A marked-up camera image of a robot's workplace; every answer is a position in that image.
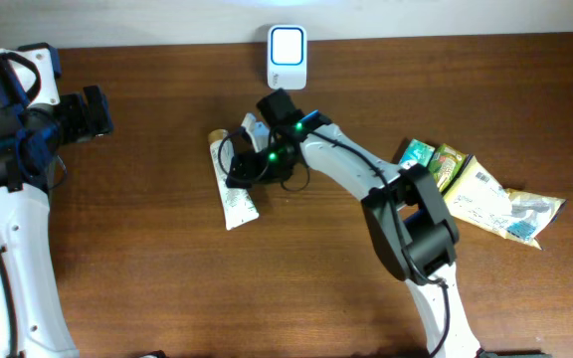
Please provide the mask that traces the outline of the yellow snack bag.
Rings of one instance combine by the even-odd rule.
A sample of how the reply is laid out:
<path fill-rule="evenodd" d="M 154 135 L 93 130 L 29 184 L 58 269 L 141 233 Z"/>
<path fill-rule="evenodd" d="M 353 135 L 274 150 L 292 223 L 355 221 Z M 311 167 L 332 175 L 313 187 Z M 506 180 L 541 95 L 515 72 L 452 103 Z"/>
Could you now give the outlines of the yellow snack bag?
<path fill-rule="evenodd" d="M 537 236 L 566 204 L 562 198 L 503 187 L 474 156 L 444 200 L 453 217 L 538 250 Z"/>

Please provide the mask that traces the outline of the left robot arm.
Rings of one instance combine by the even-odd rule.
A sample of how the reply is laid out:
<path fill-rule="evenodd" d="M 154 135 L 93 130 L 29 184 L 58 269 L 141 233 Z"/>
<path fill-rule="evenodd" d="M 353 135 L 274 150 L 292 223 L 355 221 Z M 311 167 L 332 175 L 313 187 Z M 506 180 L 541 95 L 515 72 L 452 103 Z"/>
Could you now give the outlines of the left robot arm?
<path fill-rule="evenodd" d="M 0 357 L 77 357 L 49 248 L 54 170 L 68 144 L 109 135 L 98 86 L 60 94 L 47 43 L 0 49 Z"/>

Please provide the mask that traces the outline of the white tube with wooden cap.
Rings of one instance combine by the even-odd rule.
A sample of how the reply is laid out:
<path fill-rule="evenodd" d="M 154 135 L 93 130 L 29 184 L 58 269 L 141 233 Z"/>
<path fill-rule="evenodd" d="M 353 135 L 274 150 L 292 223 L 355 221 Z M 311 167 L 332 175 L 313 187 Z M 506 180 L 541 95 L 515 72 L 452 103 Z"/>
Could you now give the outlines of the white tube with wooden cap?
<path fill-rule="evenodd" d="M 229 134 L 226 129 L 216 129 L 208 134 L 210 155 L 213 162 L 219 195 L 223 207 L 225 226 L 228 231 L 245 225 L 260 217 L 260 214 L 246 189 L 229 188 L 227 172 L 233 159 L 233 144 L 227 142 L 220 148 Z"/>

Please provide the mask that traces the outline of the green drink carton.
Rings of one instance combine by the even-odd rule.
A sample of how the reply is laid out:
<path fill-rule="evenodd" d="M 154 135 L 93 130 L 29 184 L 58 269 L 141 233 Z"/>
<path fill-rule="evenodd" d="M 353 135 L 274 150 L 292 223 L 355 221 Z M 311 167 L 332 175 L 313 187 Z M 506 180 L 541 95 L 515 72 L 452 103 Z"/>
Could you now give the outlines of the green drink carton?
<path fill-rule="evenodd" d="M 464 165 L 467 155 L 444 143 L 436 149 L 428 170 L 432 173 L 440 192 L 444 192 Z"/>

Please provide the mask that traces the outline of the teal tissue pack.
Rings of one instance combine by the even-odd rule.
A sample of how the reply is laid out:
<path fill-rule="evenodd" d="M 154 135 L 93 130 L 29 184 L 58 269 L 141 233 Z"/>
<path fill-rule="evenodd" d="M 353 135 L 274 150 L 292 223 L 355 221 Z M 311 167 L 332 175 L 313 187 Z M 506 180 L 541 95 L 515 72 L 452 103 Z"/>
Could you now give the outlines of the teal tissue pack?
<path fill-rule="evenodd" d="M 413 138 L 402 154 L 399 165 L 404 169 L 409 169 L 416 164 L 426 167 L 435 151 L 435 147 Z"/>

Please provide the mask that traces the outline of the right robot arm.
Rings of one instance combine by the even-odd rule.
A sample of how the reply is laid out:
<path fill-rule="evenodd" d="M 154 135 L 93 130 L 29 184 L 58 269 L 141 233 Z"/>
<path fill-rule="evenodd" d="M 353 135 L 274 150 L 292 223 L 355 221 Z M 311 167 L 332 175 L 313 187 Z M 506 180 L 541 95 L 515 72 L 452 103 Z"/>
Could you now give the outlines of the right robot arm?
<path fill-rule="evenodd" d="M 257 108 L 263 122 L 235 132 L 251 149 L 218 161 L 227 186 L 284 184 L 298 164 L 329 177 L 359 202 L 378 260 L 409 288 L 429 355 L 484 356 L 457 285 L 460 231 L 429 170 L 378 158 L 321 112 L 297 108 L 284 89 Z"/>

